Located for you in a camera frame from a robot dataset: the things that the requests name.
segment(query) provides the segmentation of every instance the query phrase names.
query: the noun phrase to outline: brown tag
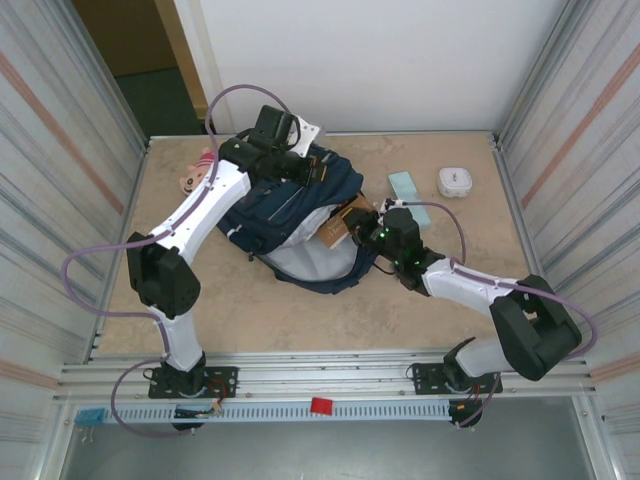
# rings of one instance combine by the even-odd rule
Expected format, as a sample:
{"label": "brown tag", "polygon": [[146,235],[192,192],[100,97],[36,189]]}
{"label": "brown tag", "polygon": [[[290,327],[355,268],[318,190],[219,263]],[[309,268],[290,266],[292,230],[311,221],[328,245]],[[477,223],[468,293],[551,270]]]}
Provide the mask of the brown tag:
{"label": "brown tag", "polygon": [[327,248],[335,248],[342,240],[349,236],[349,229],[342,221],[342,217],[352,208],[363,208],[365,210],[375,210],[369,200],[358,194],[356,199],[343,207],[338,213],[327,220],[316,232],[318,238],[322,240]]}

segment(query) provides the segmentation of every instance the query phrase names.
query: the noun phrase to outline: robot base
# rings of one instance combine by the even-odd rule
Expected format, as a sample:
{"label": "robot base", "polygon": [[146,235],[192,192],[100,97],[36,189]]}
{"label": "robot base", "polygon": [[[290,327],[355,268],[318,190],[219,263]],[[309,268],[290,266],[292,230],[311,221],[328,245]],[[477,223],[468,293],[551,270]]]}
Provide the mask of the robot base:
{"label": "robot base", "polygon": [[[480,386],[480,394],[489,393],[495,382],[495,373],[487,373],[477,378],[468,379],[466,388],[455,388],[451,385],[444,372],[443,363],[414,363],[411,365],[411,380],[416,395],[450,395],[452,393],[468,394],[475,385]],[[502,392],[502,381],[495,393]]]}
{"label": "robot base", "polygon": [[237,367],[207,367],[204,354],[188,372],[167,363],[145,371],[151,381],[149,398],[233,398],[238,384]]}

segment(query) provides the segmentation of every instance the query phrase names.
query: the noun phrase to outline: white wall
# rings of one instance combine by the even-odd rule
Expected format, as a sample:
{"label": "white wall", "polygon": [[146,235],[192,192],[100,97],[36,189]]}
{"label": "white wall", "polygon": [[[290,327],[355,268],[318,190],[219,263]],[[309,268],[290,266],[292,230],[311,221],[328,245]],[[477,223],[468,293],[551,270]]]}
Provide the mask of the white wall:
{"label": "white wall", "polygon": [[[497,128],[565,0],[175,0],[207,99],[254,83],[329,131]],[[253,125],[258,93],[214,113]]]}

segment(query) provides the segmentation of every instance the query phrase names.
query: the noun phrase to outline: wooden door frame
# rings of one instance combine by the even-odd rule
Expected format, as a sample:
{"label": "wooden door frame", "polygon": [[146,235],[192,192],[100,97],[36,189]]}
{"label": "wooden door frame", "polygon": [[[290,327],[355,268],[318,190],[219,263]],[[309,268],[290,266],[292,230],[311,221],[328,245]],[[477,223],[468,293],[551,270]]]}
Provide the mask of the wooden door frame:
{"label": "wooden door frame", "polygon": [[176,62],[178,63],[184,84],[187,87],[189,98],[196,111],[196,116],[198,120],[203,121],[209,105],[204,95],[193,57],[191,56],[187,37],[182,29],[178,10],[173,0],[155,0],[155,4],[158,13],[160,13],[164,29],[167,32],[167,37],[169,38],[173,54],[176,57]]}

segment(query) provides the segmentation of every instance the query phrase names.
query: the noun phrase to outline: stuffed toy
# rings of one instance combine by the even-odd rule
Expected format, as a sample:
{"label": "stuffed toy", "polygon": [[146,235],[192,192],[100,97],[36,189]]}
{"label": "stuffed toy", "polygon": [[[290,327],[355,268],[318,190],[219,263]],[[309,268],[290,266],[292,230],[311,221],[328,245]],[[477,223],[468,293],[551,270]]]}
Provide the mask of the stuffed toy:
{"label": "stuffed toy", "polygon": [[185,195],[189,195],[193,192],[200,182],[207,174],[209,167],[213,163],[215,156],[209,147],[204,147],[202,149],[202,156],[198,163],[194,165],[189,165],[187,170],[189,171],[186,177],[182,177],[180,179],[180,188]]}

